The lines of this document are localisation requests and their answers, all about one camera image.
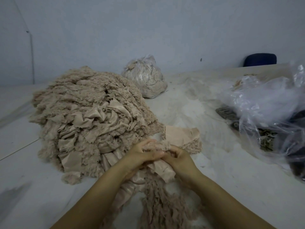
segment person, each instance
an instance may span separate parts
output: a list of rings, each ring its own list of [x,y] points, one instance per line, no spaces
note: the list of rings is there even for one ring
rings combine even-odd
[[[228,229],[274,228],[251,212],[196,167],[189,153],[171,145],[171,156],[163,151],[146,152],[147,139],[134,145],[126,155],[107,170],[85,195],[51,229],[99,228],[120,185],[130,179],[147,162],[162,159],[170,164],[184,184],[207,205],[216,222]]]

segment table surface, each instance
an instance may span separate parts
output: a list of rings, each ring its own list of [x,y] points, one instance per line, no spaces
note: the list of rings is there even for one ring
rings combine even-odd
[[[283,68],[287,65],[165,74],[167,91],[146,103],[164,124],[199,128],[203,151],[193,159],[202,173],[276,228],[304,228],[305,185],[279,165],[245,151],[239,137],[213,110],[216,94],[227,85],[226,80]],[[60,172],[37,158],[39,127],[28,123],[33,109],[27,104],[31,93],[43,87],[0,88],[5,106],[0,110],[0,228],[49,228],[95,182],[85,178],[81,184],[66,185]],[[117,217],[118,229],[135,228],[134,219],[142,211],[141,196],[136,194]]]

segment white wall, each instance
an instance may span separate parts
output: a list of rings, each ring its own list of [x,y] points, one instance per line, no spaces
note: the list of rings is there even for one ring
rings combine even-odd
[[[83,65],[120,73],[148,53],[163,72],[236,67],[258,52],[278,63],[305,56],[305,0],[16,2],[33,35],[37,82]]]
[[[30,35],[14,0],[0,0],[0,86],[31,83]]]

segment plastic bag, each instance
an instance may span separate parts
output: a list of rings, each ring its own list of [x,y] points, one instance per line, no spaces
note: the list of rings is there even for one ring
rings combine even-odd
[[[152,55],[130,61],[121,75],[133,81],[146,98],[155,98],[167,88],[167,82],[163,80]]]
[[[267,73],[242,77],[220,95],[226,106],[216,112],[239,130],[254,153],[275,163],[285,158],[305,180],[305,74],[301,65],[295,70],[272,79]]]

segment person's left hand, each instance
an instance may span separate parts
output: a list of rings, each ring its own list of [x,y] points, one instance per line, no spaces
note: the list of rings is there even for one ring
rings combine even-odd
[[[116,165],[121,166],[124,171],[124,180],[128,180],[143,167],[143,163],[158,160],[164,156],[164,151],[143,152],[142,147],[154,139],[146,139],[135,144]]]

